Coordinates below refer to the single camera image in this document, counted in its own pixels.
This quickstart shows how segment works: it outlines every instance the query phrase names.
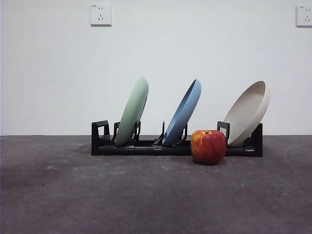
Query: blue plate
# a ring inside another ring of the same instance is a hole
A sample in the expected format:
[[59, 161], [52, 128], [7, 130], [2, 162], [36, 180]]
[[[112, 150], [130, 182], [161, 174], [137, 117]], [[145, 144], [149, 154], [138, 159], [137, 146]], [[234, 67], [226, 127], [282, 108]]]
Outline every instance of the blue plate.
[[167, 131], [162, 140], [162, 145], [170, 146], [175, 144], [180, 135], [183, 133], [183, 129], [189, 121], [201, 93], [201, 84], [199, 80], [194, 82], [189, 87], [188, 91], [184, 95], [179, 107], [177, 108], [175, 115], [173, 116]]

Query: wall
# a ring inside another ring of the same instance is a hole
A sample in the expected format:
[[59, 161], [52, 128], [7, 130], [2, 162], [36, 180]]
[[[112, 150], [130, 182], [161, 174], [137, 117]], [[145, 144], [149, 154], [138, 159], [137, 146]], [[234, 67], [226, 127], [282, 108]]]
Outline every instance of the wall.
[[113, 26], [91, 27], [99, 2], [1, 1], [1, 135], [88, 135], [92, 121], [120, 120], [140, 76], [142, 134], [168, 126], [195, 78], [190, 133], [215, 129], [264, 80], [264, 133], [312, 134], [312, 28], [295, 26], [310, 0], [112, 0]]

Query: green plate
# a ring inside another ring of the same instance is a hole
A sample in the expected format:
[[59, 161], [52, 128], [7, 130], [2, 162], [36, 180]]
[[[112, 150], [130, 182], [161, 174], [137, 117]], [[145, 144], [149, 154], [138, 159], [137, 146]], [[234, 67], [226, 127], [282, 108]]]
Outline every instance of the green plate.
[[115, 145], [127, 144], [132, 136], [136, 122], [140, 121], [148, 95], [148, 83], [143, 77], [138, 79], [123, 111], [117, 131]]

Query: plate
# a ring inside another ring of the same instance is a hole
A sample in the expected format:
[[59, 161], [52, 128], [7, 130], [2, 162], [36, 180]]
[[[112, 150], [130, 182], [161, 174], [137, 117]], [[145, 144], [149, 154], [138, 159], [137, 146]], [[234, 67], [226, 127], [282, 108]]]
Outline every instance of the plate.
[[224, 122], [230, 124], [229, 146], [238, 146], [246, 140], [262, 120], [270, 101], [264, 81], [251, 85], [234, 103]]
[[194, 80], [178, 106], [162, 140], [163, 146], [175, 144], [189, 121], [201, 93], [199, 80]]
[[147, 95], [148, 83], [141, 77], [136, 82], [123, 111], [116, 134], [116, 146], [125, 145], [130, 141], [135, 123], [141, 119]]

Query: concrete floor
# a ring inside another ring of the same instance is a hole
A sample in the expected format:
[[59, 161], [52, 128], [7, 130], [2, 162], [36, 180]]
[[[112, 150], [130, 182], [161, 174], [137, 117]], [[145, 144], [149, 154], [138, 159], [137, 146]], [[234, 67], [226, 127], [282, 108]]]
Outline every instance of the concrete floor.
[[311, 234], [312, 136], [264, 157], [90, 156], [90, 136], [1, 137], [4, 234]]

